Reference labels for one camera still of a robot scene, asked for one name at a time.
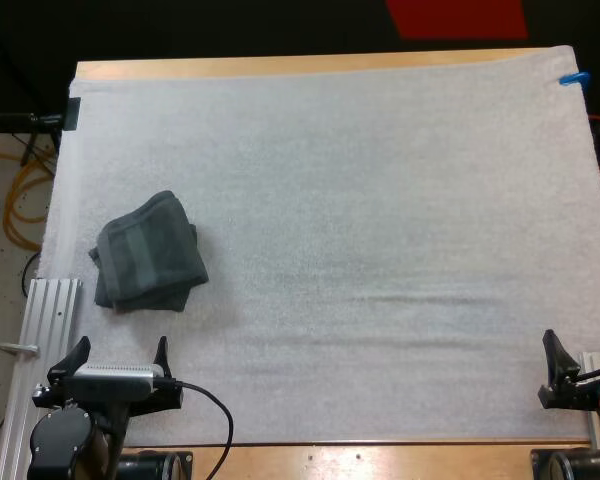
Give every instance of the black background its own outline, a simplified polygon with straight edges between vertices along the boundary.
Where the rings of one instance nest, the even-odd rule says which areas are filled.
[[[383,0],[0,0],[0,112],[64,111],[79,60],[303,55],[572,45],[600,113],[600,0],[524,0],[525,41],[402,40]]]

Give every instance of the white fabric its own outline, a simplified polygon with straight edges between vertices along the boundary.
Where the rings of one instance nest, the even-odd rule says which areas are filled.
[[[42,255],[84,281],[74,339],[231,409],[238,442],[586,436],[548,412],[542,348],[600,349],[600,177],[572,50],[485,64],[81,81]],[[170,189],[210,282],[184,313],[93,304],[87,251]],[[204,397],[137,445],[223,442]]]

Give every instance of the blue clip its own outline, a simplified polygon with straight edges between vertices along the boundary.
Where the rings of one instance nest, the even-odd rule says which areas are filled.
[[[586,92],[589,88],[589,82],[591,82],[591,75],[589,72],[578,72],[571,75],[565,75],[560,79],[560,85],[571,85],[572,83],[579,83],[582,85],[582,91]]]

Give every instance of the wooden board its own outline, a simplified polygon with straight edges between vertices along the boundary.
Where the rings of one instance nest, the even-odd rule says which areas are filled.
[[[423,67],[488,62],[539,50],[508,48],[499,50],[450,50],[295,57],[182,58],[79,62],[76,78],[82,80],[132,80],[346,72],[370,68]]]
[[[214,479],[532,480],[532,449],[587,446],[588,443],[239,446],[231,449]],[[222,453],[220,447],[174,450],[192,452],[194,480],[204,480]]]

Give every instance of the folded towel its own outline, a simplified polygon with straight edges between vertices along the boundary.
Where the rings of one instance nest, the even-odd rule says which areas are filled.
[[[100,270],[96,304],[181,312],[189,290],[209,280],[197,240],[195,225],[170,191],[107,223],[89,252]]]

